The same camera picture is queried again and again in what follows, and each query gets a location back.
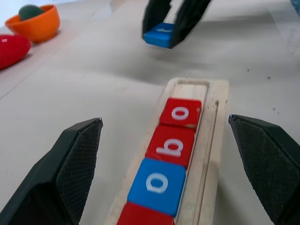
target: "orange bowl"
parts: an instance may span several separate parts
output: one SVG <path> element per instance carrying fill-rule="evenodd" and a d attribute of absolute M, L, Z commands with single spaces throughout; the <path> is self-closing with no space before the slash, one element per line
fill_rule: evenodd
<path fill-rule="evenodd" d="M 41 43 L 56 36 L 60 27 L 60 16 L 55 5 L 40 7 L 45 12 L 31 19 L 21 21 L 19 15 L 6 20 L 5 25 L 14 33 Z"/>

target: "red egg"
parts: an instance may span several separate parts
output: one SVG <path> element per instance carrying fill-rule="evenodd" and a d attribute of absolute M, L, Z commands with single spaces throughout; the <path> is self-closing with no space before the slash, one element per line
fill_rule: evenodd
<path fill-rule="evenodd" d="M 0 35 L 0 69 L 21 61 L 30 49 L 30 41 L 21 35 Z"/>

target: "white table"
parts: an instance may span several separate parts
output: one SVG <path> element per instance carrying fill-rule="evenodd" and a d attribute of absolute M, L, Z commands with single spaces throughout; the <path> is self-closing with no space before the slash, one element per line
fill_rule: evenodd
<path fill-rule="evenodd" d="M 300 143 L 300 57 L 289 39 L 300 19 L 285 19 L 288 0 L 213 0 L 202 23 L 173 50 L 141 39 L 145 5 L 127 1 L 112 15 L 106 1 L 59 5 L 60 34 L 0 72 L 0 209 L 62 130 L 102 117 L 81 219 L 82 225 L 102 224 L 173 77 L 229 80 L 228 114 L 276 123 Z M 235 224 L 272 223 L 226 125 L 214 225 Z"/>

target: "red letter tile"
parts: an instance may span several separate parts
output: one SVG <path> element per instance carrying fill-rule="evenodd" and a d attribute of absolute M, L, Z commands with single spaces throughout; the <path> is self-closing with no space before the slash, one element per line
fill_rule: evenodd
<path fill-rule="evenodd" d="M 188 168 L 195 134 L 182 127 L 159 125 L 152 136 L 146 158 L 182 165 Z"/>
<path fill-rule="evenodd" d="M 145 207 L 126 203 L 117 225 L 174 225 L 173 218 Z"/>
<path fill-rule="evenodd" d="M 201 113 L 201 101 L 169 98 L 160 116 L 159 123 L 197 129 Z"/>

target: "green ball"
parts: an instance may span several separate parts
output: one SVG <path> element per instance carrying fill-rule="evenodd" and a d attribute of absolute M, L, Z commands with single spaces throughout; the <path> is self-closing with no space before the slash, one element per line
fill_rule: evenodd
<path fill-rule="evenodd" d="M 19 10 L 19 17 L 21 21 L 28 20 L 30 18 L 33 18 L 37 15 L 40 15 L 44 12 L 41 8 L 35 5 L 25 5 L 20 8 Z"/>

